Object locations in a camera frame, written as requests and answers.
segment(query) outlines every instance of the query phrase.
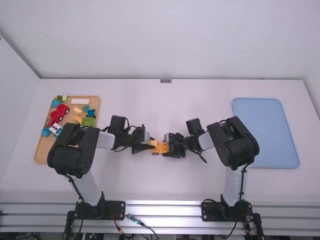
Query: light blue mat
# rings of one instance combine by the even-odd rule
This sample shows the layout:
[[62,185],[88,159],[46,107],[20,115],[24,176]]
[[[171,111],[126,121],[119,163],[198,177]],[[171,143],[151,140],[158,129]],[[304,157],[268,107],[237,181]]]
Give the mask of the light blue mat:
[[235,98],[233,113],[257,140],[260,153],[254,168],[286,168],[299,166],[299,157],[287,118],[279,100],[274,98]]

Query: wooden tray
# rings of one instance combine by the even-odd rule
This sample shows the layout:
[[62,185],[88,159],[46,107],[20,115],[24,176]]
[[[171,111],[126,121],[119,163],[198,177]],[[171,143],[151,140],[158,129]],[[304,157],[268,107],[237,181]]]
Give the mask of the wooden tray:
[[[70,112],[66,115],[64,115],[63,120],[59,121],[58,124],[60,126],[64,126],[66,123],[77,123],[74,117],[77,116],[77,114],[74,112],[74,108],[78,107],[80,110],[82,110],[83,105],[81,104],[71,104],[71,99],[90,99],[89,106],[91,109],[95,109],[95,116],[96,119],[98,120],[98,113],[99,113],[99,107],[100,107],[100,98],[98,96],[69,96],[68,102],[63,102],[63,104],[67,105],[70,108]],[[50,118],[50,113],[57,108],[51,107],[50,103],[50,108],[49,112],[46,116],[45,122],[43,123],[43,126],[45,126],[47,120]],[[81,113],[79,117],[84,118],[85,113]],[[56,137],[54,136],[53,133],[50,134],[50,136],[45,137],[41,135],[41,132],[39,132],[40,139],[38,142],[38,146],[36,147],[36,151],[34,154],[34,161],[37,164],[46,164],[47,163],[47,157],[48,153],[53,146],[54,142],[56,141]]]

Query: white wall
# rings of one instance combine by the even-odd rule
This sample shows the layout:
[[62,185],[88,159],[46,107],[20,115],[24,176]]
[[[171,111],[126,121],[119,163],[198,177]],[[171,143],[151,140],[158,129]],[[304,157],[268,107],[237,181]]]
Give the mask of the white wall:
[[304,79],[304,84],[311,97],[311,101],[320,117],[320,62],[316,64]]
[[45,78],[304,78],[318,0],[0,1],[0,28]]
[[6,170],[39,78],[0,36],[0,180]]

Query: yellow toy block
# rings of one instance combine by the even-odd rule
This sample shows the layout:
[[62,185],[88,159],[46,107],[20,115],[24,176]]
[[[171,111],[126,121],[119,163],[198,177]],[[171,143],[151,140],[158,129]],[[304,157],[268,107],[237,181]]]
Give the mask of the yellow toy block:
[[82,123],[82,118],[79,116],[75,116],[74,119],[78,122],[78,123]]
[[77,115],[79,115],[80,113],[82,113],[82,111],[81,111],[79,108],[77,108],[77,107],[75,107],[75,108],[73,109],[73,111],[74,111],[75,114],[77,114]]
[[150,140],[147,144],[155,147],[151,149],[152,155],[165,154],[169,152],[169,146],[165,142]]

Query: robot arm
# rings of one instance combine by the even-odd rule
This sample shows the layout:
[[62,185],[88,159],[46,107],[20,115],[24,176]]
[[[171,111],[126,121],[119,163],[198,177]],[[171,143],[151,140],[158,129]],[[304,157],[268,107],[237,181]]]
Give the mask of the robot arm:
[[259,154],[259,145],[249,130],[237,116],[210,124],[207,131],[203,130],[198,118],[187,121],[186,125],[190,136],[183,137],[180,133],[165,135],[165,141],[173,150],[167,156],[176,153],[176,156],[183,157],[181,153],[185,156],[185,150],[202,153],[215,148],[221,162],[227,167],[223,200],[229,207],[245,200],[245,173]]
[[49,151],[49,167],[68,179],[80,199],[91,206],[97,206],[104,200],[90,171],[96,149],[130,147],[132,154],[135,154],[154,148],[145,144],[149,142],[150,134],[144,125],[136,127],[130,134],[130,126],[125,128],[126,120],[126,117],[112,116],[107,132],[95,127],[66,123]]

